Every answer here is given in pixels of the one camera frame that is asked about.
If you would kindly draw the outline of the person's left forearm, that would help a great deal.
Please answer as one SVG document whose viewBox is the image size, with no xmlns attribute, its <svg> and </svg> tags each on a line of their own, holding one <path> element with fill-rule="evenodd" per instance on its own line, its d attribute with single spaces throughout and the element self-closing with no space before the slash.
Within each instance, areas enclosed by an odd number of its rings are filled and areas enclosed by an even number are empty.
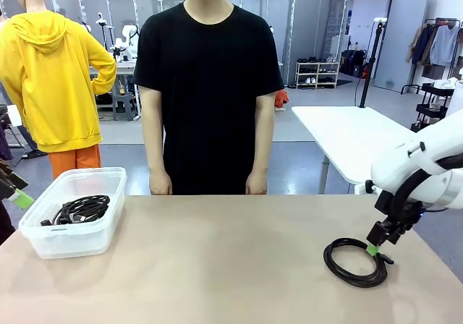
<svg viewBox="0 0 463 324">
<path fill-rule="evenodd" d="M 255 132 L 255 156 L 251 174 L 266 174 L 268 171 L 271 147 L 273 140 L 273 127 L 257 128 Z"/>
</svg>

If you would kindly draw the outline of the orange pants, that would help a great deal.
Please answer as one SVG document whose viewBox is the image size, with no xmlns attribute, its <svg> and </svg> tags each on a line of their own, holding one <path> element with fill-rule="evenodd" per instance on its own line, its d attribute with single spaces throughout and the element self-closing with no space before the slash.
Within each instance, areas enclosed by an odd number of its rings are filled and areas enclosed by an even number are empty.
<svg viewBox="0 0 463 324">
<path fill-rule="evenodd" d="M 49 153 L 48 157 L 51 162 L 51 170 L 54 179 L 69 170 L 101 167 L 99 145 L 64 152 Z"/>
</svg>

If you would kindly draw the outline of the black bags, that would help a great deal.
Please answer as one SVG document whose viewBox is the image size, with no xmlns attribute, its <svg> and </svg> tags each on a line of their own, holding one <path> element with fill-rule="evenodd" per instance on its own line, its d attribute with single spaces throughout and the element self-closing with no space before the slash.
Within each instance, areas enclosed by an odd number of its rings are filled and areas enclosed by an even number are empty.
<svg viewBox="0 0 463 324">
<path fill-rule="evenodd" d="M 341 54 L 339 72 L 361 78 L 365 66 L 366 50 L 346 50 Z"/>
</svg>

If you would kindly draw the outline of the clothes rack with garments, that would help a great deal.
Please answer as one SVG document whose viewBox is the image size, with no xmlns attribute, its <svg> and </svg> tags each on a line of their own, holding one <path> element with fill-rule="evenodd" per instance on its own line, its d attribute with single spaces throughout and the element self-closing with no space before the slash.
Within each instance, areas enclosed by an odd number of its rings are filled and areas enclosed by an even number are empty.
<svg viewBox="0 0 463 324">
<path fill-rule="evenodd" d="M 418 28 L 409 46 L 406 62 L 411 64 L 408 83 L 401 89 L 401 94 L 412 89 L 418 93 L 422 84 L 415 84 L 415 75 L 421 67 L 421 75 L 426 83 L 442 80 L 454 71 L 458 62 L 457 51 L 463 45 L 463 21 L 457 18 L 436 17 L 426 19 Z"/>
</svg>

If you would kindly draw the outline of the grey partition panel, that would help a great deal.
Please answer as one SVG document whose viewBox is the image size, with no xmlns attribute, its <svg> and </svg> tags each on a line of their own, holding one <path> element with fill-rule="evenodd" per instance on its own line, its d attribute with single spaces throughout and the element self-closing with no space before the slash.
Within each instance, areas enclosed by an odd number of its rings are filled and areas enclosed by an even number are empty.
<svg viewBox="0 0 463 324">
<path fill-rule="evenodd" d="M 428 0 L 392 0 L 376 65 L 374 86 L 400 92 L 409 84 L 412 63 L 407 58 L 416 32 L 425 21 Z"/>
</svg>

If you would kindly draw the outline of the person in black t-shirt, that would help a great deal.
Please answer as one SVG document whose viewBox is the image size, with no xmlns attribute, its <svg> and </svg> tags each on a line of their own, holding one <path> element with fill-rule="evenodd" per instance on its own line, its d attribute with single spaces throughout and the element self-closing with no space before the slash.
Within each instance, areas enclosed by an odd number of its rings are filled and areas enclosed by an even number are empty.
<svg viewBox="0 0 463 324">
<path fill-rule="evenodd" d="M 257 128 L 284 85 L 269 24 L 228 0 L 184 0 L 143 24 L 143 129 L 163 128 L 172 195 L 246 195 Z"/>
</svg>

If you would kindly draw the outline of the metal folding chair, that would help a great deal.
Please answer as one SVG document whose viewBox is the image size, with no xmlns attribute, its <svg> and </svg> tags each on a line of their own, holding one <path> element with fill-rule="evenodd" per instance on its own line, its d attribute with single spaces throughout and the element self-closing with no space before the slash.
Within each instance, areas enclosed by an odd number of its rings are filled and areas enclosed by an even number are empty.
<svg viewBox="0 0 463 324">
<path fill-rule="evenodd" d="M 9 163 L 13 167 L 27 157 L 26 144 L 20 139 L 18 126 L 22 126 L 22 120 L 17 107 L 0 103 L 0 127 L 4 130 L 7 146 L 12 152 L 13 158 L 9 160 Z"/>
</svg>

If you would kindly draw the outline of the white background workbench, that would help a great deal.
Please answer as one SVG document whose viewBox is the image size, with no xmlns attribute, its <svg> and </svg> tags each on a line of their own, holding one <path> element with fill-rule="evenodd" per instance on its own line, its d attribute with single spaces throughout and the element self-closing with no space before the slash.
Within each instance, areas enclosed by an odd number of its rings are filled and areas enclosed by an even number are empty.
<svg viewBox="0 0 463 324">
<path fill-rule="evenodd" d="M 137 121 L 141 117 L 141 103 L 138 86 L 132 81 L 135 63 L 133 61 L 123 61 L 116 64 L 116 80 L 110 95 L 123 95 L 130 93 L 134 97 L 134 103 L 137 109 L 137 116 L 133 121 Z"/>
</svg>

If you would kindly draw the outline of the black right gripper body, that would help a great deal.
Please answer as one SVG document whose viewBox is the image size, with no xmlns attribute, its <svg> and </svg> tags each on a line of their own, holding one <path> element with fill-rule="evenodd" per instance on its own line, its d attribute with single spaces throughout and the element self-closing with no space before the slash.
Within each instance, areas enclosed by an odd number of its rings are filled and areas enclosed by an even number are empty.
<svg viewBox="0 0 463 324">
<path fill-rule="evenodd" d="M 387 231 L 409 231 L 423 214 L 422 201 L 400 201 L 396 195 L 385 190 L 379 194 L 375 208 L 386 216 L 380 225 Z"/>
</svg>

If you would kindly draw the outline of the black utility cart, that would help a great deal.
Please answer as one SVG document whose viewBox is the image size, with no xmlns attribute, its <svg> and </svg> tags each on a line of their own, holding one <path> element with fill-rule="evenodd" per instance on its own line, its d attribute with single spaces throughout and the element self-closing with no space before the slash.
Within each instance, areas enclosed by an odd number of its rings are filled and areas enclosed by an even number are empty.
<svg viewBox="0 0 463 324">
<path fill-rule="evenodd" d="M 413 132 L 444 119 L 449 99 L 454 94 L 454 89 L 435 88 L 433 83 L 424 83 L 417 91 L 423 92 L 423 97 L 422 102 L 416 105 L 417 119 L 410 127 Z"/>
</svg>

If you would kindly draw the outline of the person's right forearm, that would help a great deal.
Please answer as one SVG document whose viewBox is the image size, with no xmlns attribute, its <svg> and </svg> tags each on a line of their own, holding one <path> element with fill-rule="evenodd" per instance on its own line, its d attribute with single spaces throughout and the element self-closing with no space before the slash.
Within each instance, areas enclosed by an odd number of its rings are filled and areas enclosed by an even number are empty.
<svg viewBox="0 0 463 324">
<path fill-rule="evenodd" d="M 163 161 L 163 128 L 144 128 L 143 138 L 150 172 L 163 174 L 166 171 Z"/>
</svg>

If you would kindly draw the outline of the black pole with white top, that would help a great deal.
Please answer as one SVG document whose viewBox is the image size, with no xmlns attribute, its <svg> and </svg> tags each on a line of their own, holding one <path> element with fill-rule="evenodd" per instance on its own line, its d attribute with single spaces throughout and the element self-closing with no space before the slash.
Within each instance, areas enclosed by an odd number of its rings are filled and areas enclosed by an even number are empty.
<svg viewBox="0 0 463 324">
<path fill-rule="evenodd" d="M 362 90 L 360 104 L 358 106 L 359 108 L 365 107 L 365 102 L 366 102 L 366 98 L 368 94 L 368 88 L 370 85 L 371 74 L 372 74 L 373 66 L 374 66 L 375 59 L 376 59 L 376 52 L 378 50 L 378 44 L 380 42 L 381 34 L 383 32 L 383 28 L 385 24 L 387 23 L 387 20 L 388 20 L 387 17 L 376 17 L 373 21 L 374 23 L 377 24 L 377 28 L 375 30 L 375 39 L 373 42 L 373 49 L 372 49 L 371 56 L 370 56 L 368 66 L 367 66 L 367 74 L 366 74 L 365 83 L 364 83 L 363 90 Z"/>
</svg>

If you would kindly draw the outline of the white side table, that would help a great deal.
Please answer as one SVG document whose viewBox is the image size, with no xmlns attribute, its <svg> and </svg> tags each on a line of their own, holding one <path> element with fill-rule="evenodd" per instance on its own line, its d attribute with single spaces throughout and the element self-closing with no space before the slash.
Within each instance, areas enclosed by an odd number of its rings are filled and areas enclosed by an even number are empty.
<svg viewBox="0 0 463 324">
<path fill-rule="evenodd" d="M 414 132 L 378 111 L 356 106 L 295 106 L 292 112 L 323 151 L 318 193 L 323 195 L 329 166 L 356 185 L 370 178 L 373 161 L 408 141 Z"/>
</svg>

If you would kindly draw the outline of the wooden shoe rack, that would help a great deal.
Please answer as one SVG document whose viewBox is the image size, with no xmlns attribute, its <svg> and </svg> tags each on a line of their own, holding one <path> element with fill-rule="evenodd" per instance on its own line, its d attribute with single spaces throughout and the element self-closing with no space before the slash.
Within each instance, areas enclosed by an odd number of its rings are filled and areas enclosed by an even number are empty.
<svg viewBox="0 0 463 324">
<path fill-rule="evenodd" d="M 303 61 L 296 63 L 296 89 L 335 88 L 339 74 L 339 63 L 335 61 Z"/>
</svg>

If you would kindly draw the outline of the dark rounded object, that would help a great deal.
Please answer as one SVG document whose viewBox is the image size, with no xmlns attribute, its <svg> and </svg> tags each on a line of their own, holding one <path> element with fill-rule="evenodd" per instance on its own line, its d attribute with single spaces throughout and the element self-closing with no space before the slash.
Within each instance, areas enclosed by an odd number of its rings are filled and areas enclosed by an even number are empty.
<svg viewBox="0 0 463 324">
<path fill-rule="evenodd" d="M 0 201 L 0 245 L 2 245 L 10 236 L 15 232 L 15 228 L 12 225 L 11 218 L 4 207 L 2 201 Z"/>
</svg>

